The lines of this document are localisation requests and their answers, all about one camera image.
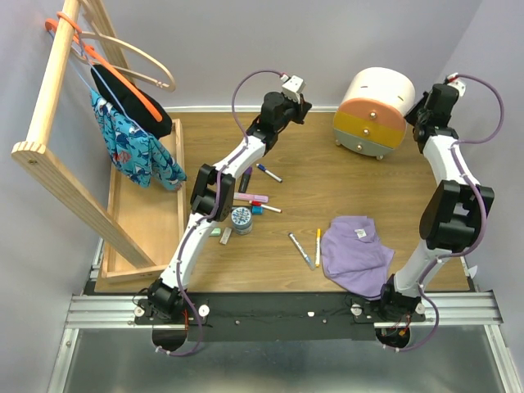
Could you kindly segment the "grey white eraser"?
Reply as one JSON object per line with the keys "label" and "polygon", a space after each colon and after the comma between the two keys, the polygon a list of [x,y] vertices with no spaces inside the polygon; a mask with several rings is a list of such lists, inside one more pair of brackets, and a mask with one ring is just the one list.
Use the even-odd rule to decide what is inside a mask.
{"label": "grey white eraser", "polygon": [[228,244],[228,240],[231,237],[232,232],[233,232],[233,230],[231,228],[225,228],[223,230],[223,233],[222,233],[222,236],[221,236],[221,238],[219,240],[219,243],[221,245],[227,245]]}

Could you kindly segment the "blue small cap eraser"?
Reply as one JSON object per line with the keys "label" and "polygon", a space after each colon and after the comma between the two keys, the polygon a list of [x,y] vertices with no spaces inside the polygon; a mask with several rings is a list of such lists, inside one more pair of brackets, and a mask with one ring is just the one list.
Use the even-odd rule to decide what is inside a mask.
{"label": "blue small cap eraser", "polygon": [[253,215],[262,215],[264,213],[264,209],[261,206],[252,206],[251,213]]}

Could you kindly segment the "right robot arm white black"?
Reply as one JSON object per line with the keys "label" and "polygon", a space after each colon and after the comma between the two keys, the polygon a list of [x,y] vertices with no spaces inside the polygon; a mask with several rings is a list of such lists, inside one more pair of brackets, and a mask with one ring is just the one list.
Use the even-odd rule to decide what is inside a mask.
{"label": "right robot arm white black", "polygon": [[441,266],[473,251],[482,239],[495,192],[472,175],[460,151],[462,140],[449,126],[454,105],[465,91],[459,75],[451,75],[425,92],[404,117],[431,166],[436,190],[420,219],[417,248],[377,299],[377,312],[384,320],[413,315],[424,287]]}

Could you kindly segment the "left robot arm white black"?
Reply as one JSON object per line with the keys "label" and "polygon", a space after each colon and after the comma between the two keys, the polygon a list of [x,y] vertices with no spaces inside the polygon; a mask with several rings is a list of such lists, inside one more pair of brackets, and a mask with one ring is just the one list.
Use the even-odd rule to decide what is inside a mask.
{"label": "left robot arm white black", "polygon": [[260,114],[251,123],[239,145],[221,161],[198,170],[190,198],[187,227],[168,267],[149,288],[136,310],[152,321],[173,323],[192,306],[186,293],[193,268],[211,232],[224,221],[233,206],[236,181],[278,141],[291,123],[303,124],[312,104],[298,95],[295,102],[284,93],[264,96]]}

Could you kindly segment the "grey bottom drawer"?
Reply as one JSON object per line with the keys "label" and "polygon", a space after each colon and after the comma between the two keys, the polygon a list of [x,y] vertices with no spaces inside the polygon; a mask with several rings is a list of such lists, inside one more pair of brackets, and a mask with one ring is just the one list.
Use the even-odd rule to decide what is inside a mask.
{"label": "grey bottom drawer", "polygon": [[334,129],[333,132],[336,145],[343,146],[360,155],[371,156],[375,157],[377,160],[381,160],[384,156],[393,152],[393,149],[390,147],[371,142],[367,139],[362,139],[353,134],[340,131],[339,129]]}

